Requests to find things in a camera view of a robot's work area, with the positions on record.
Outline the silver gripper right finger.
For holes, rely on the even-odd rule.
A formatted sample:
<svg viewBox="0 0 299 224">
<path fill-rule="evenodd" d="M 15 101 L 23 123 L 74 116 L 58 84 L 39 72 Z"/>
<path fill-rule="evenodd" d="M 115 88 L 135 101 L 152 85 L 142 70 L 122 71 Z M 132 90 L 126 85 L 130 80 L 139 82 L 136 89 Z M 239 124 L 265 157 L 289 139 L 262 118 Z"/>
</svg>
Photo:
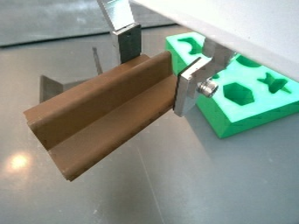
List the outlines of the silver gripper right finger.
<svg viewBox="0 0 299 224">
<path fill-rule="evenodd" d="M 211 77 L 227 68 L 234 52 L 223 45 L 206 39 L 199 57 L 179 73 L 175 89 L 174 113 L 184 116 L 196 104 L 199 95 L 212 97 L 219 85 Z"/>
</svg>

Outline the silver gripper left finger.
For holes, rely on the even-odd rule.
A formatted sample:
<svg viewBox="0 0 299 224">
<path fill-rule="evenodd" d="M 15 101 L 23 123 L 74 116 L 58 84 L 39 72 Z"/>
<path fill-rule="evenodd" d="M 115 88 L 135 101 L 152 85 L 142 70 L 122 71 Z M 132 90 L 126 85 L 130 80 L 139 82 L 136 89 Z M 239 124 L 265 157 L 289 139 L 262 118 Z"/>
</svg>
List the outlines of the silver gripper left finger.
<svg viewBox="0 0 299 224">
<path fill-rule="evenodd" d="M 114 46 L 119 53 L 119 62 L 126 63 L 142 53 L 142 25 L 135 21 L 128 0 L 98 0 Z"/>
</svg>

